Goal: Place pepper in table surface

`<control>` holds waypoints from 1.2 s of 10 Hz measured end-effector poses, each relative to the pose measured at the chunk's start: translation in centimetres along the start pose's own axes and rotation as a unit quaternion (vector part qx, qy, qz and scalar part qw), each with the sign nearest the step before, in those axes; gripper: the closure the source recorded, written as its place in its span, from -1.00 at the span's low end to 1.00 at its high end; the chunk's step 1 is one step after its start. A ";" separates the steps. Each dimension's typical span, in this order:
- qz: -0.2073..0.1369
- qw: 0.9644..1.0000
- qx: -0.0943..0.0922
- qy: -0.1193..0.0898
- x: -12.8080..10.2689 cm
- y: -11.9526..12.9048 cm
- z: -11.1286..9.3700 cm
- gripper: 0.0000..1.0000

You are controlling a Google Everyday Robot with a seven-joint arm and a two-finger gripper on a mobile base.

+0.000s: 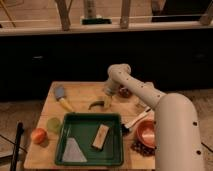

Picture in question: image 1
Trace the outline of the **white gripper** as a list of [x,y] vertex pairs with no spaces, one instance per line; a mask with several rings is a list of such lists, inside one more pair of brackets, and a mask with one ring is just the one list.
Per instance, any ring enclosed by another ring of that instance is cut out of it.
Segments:
[[116,94],[118,90],[118,84],[108,80],[105,83],[104,86],[104,93],[106,94],[106,96],[104,96],[104,108],[109,108],[111,106],[111,102],[112,102],[112,96]]

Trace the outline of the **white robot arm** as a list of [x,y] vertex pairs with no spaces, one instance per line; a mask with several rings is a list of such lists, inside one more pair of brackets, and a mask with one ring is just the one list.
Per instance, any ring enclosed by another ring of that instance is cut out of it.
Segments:
[[110,65],[107,73],[107,95],[113,96],[123,85],[155,113],[155,171],[205,171],[198,114],[192,101],[132,77],[128,64]]

